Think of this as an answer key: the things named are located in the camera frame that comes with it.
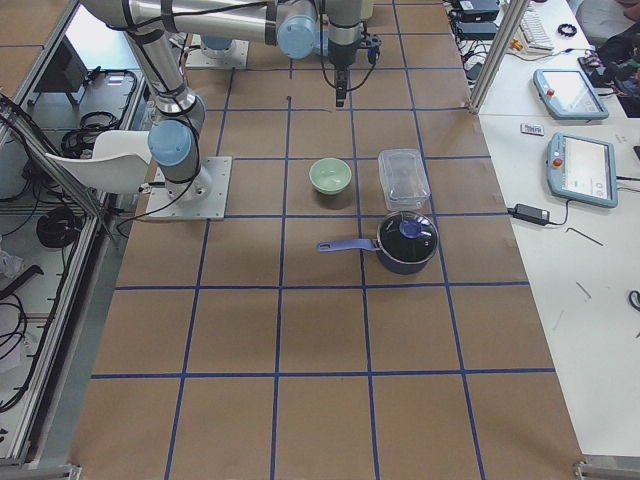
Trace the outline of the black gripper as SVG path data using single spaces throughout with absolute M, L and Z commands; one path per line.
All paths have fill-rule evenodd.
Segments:
M 328 59 L 334 67 L 335 106 L 344 107 L 346 88 L 349 81 L 349 69 L 355 62 L 359 43 L 342 45 L 328 41 Z

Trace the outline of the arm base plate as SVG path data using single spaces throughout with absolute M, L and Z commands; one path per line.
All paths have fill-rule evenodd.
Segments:
M 249 42 L 232 40 L 226 49 L 213 49 L 196 36 L 189 47 L 186 67 L 190 69 L 231 70 L 245 69 L 248 59 Z
M 206 157 L 193 183 L 184 185 L 166 182 L 157 167 L 154 180 L 165 185 L 151 188 L 146 213 L 160 221 L 223 220 L 232 162 L 231 156 Z

